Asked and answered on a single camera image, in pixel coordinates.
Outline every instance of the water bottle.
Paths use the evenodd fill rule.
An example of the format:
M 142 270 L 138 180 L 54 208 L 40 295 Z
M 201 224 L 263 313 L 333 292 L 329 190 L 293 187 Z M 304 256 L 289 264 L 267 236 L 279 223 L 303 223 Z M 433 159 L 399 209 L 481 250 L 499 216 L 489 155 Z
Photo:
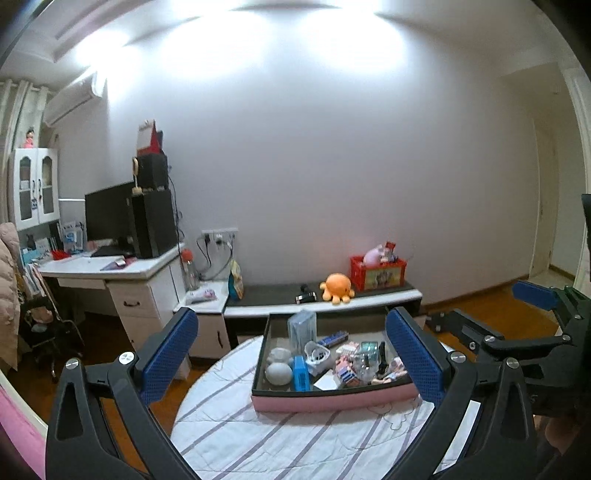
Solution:
M 199 275 L 193 262 L 193 252 L 185 248 L 181 251 L 181 260 L 183 261 L 184 280 L 187 290 L 197 290 L 199 288 Z

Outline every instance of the cable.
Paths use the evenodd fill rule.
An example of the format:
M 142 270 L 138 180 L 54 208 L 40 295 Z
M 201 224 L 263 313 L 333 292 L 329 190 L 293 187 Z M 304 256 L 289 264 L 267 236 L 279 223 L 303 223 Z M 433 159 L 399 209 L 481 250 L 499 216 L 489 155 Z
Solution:
M 209 243 L 205 242 L 205 251 L 207 253 L 207 261 L 209 262 L 209 268 L 212 267 L 212 259 L 209 258 Z
M 230 256 L 228 257 L 228 261 L 226 261 L 226 263 L 224 263 L 223 267 L 220 268 L 219 271 L 217 271 L 214 275 L 211 275 L 211 277 L 202 278 L 203 281 L 210 281 L 210 280 L 213 280 L 214 278 L 216 278 L 229 265 L 232 258 L 234 258 L 234 241 L 232 240 L 232 243 L 230 243 L 230 242 L 224 242 L 224 243 L 230 248 Z
M 168 264 L 168 270 L 169 270 L 169 272 L 170 272 L 170 278 L 171 278 L 171 279 L 172 279 L 172 281 L 173 281 L 174 292 L 176 293 L 176 296 L 177 296 L 177 303 L 180 303 L 180 301 L 181 301 L 181 300 L 180 300 L 180 298 L 178 297 L 177 284 L 174 282 L 173 269 L 172 269 L 172 267 L 170 266 L 170 264 Z
M 177 206 L 177 189 L 174 186 L 174 182 L 173 179 L 170 178 L 170 175 L 168 176 L 168 181 L 170 182 L 170 184 L 173 186 L 173 200 L 174 200 L 174 223 L 175 226 L 177 228 L 177 248 L 178 248 L 178 255 L 179 257 L 181 256 L 181 237 L 179 234 L 179 228 L 178 228 L 178 223 L 180 221 L 180 218 L 182 218 L 183 216 L 180 215 L 179 217 L 179 212 L 178 212 L 178 206 Z
M 209 254 L 206 255 L 205 252 L 203 251 L 203 248 L 201 248 L 201 245 L 199 245 L 199 238 L 197 238 L 197 240 L 195 240 L 195 243 L 197 244 L 197 248 L 199 249 L 199 251 L 203 255 L 203 258 L 209 262 L 209 266 L 204 270 L 204 271 L 207 271 L 212 267 L 212 261 L 209 259 Z

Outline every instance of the jacket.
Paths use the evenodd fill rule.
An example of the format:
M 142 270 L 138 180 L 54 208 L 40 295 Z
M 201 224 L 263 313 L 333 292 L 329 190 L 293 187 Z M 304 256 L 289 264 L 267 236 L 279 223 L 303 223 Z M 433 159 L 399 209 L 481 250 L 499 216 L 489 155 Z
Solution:
M 21 314 L 15 274 L 19 248 L 16 227 L 0 223 L 0 358 L 15 370 Z

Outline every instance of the red bottle cap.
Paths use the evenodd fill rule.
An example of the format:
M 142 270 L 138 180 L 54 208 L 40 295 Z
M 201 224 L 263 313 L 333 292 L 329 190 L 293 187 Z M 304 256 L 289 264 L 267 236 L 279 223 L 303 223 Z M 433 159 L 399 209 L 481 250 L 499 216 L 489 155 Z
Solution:
M 181 251 L 181 258 L 184 262 L 192 262 L 193 261 L 193 252 L 191 252 L 188 248 L 184 248 Z

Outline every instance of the blue gripper pad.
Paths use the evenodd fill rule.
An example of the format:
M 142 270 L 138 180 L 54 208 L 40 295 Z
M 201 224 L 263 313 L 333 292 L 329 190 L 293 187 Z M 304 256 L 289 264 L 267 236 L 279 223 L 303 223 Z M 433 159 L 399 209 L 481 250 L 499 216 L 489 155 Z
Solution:
M 145 405 L 162 400 L 166 389 L 197 337 L 198 326 L 199 322 L 195 312 L 185 309 L 181 319 L 176 321 L 176 324 L 167 332 L 156 352 L 143 367 L 142 389 L 139 394 Z
M 511 291 L 513 297 L 517 300 L 524 301 L 542 310 L 550 311 L 555 309 L 558 303 L 558 296 L 553 290 L 527 281 L 519 280 L 513 285 Z
M 446 350 L 434 336 L 424 333 L 404 309 L 388 313 L 386 334 L 423 400 L 438 407 L 445 396 L 446 377 L 451 374 L 449 366 L 445 367 Z

